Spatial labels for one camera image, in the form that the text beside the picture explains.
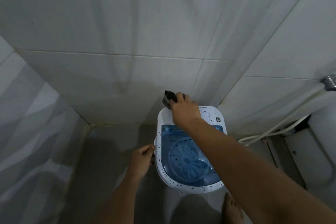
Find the black object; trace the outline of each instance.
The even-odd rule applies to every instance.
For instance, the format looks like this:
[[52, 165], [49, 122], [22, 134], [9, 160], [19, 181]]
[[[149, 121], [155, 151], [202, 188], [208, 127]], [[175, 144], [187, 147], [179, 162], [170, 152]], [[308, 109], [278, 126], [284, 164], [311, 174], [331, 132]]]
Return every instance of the black object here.
[[177, 103], [177, 97], [176, 97], [176, 94], [174, 92], [171, 92], [171, 91], [168, 91], [166, 90], [165, 91], [165, 96], [163, 97], [163, 100], [162, 100], [162, 103], [165, 105], [165, 107], [167, 107], [168, 109], [171, 110], [170, 108], [170, 104], [169, 104], [169, 101], [170, 100], [173, 100], [175, 103]]

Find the bare foot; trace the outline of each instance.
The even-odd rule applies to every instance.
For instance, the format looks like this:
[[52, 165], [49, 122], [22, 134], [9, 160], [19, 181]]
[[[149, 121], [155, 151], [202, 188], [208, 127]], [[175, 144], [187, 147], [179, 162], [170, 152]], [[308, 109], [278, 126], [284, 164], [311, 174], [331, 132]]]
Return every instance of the bare foot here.
[[223, 224], [243, 224], [244, 214], [242, 208], [233, 199], [229, 192], [225, 193], [224, 203], [222, 207], [222, 223]]

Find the person's right hand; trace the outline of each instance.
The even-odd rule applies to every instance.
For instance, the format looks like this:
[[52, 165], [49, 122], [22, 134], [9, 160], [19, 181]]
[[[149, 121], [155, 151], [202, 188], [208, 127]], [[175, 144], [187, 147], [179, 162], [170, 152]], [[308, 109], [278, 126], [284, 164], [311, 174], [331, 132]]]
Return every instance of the person's right hand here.
[[173, 122], [180, 129], [186, 131], [188, 126], [191, 125], [196, 119], [201, 119], [201, 113], [198, 109], [198, 104], [195, 101], [191, 101], [190, 96], [181, 92], [176, 94], [177, 103], [170, 100], [170, 108], [173, 111]]

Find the transparent blue lid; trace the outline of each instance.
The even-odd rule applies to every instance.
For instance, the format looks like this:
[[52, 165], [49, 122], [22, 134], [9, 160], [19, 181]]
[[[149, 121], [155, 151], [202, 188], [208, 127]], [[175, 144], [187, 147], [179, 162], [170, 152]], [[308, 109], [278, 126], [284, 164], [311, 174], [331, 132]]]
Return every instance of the transparent blue lid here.
[[[223, 132], [222, 126], [213, 126]], [[221, 179], [185, 132], [175, 125], [162, 125], [161, 161], [167, 175], [187, 186], [207, 186]]]

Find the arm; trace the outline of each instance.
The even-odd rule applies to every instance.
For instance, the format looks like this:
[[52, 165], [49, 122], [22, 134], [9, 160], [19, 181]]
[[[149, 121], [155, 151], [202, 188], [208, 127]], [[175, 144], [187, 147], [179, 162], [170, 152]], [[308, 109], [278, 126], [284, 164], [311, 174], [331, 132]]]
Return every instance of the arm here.
[[137, 188], [147, 173], [155, 146], [150, 144], [132, 152], [130, 165], [124, 180], [116, 188], [112, 198], [103, 206], [100, 224], [133, 224], [134, 203]]
[[170, 102], [174, 124], [197, 143], [253, 223], [336, 223], [320, 200], [204, 121], [189, 96], [177, 99]]

